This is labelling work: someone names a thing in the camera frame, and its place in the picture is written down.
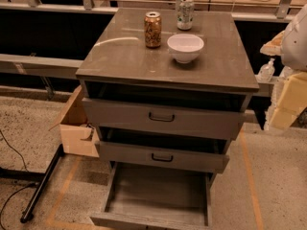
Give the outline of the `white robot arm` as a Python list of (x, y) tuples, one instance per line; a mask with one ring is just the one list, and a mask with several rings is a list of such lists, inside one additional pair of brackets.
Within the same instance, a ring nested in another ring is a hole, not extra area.
[(307, 5), (260, 52), (280, 56), (284, 65), (272, 90), (265, 129), (285, 130), (307, 108)]

